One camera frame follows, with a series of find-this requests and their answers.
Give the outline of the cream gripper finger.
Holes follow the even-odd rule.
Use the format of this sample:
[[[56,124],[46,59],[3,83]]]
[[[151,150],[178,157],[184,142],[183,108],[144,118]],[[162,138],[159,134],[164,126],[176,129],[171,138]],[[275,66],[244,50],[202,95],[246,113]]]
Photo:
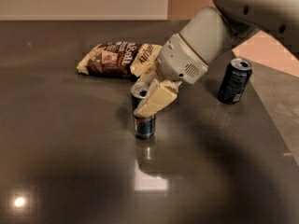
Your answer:
[[[150,84],[154,79],[157,79],[158,81],[164,80],[164,76],[160,73],[156,66],[152,66],[151,68],[149,68],[140,76],[137,81]]]
[[[181,81],[153,79],[146,97],[134,110],[134,114],[140,118],[149,118],[157,114],[177,99],[180,85]]]

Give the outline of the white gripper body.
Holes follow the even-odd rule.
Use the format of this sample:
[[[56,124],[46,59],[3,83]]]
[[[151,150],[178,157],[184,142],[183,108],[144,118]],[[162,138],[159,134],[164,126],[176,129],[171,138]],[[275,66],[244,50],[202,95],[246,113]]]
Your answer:
[[[184,42],[179,34],[172,35],[157,56],[160,73],[169,80],[194,84],[207,72],[207,65]]]

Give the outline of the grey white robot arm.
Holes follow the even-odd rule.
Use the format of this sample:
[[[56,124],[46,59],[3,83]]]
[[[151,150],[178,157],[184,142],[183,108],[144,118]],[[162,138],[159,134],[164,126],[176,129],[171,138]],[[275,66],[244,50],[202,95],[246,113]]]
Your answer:
[[[254,31],[273,36],[299,56],[299,0],[212,0],[162,46],[156,71],[144,75],[147,95],[134,114],[148,118],[178,97],[181,83],[193,84],[225,51],[250,38]]]

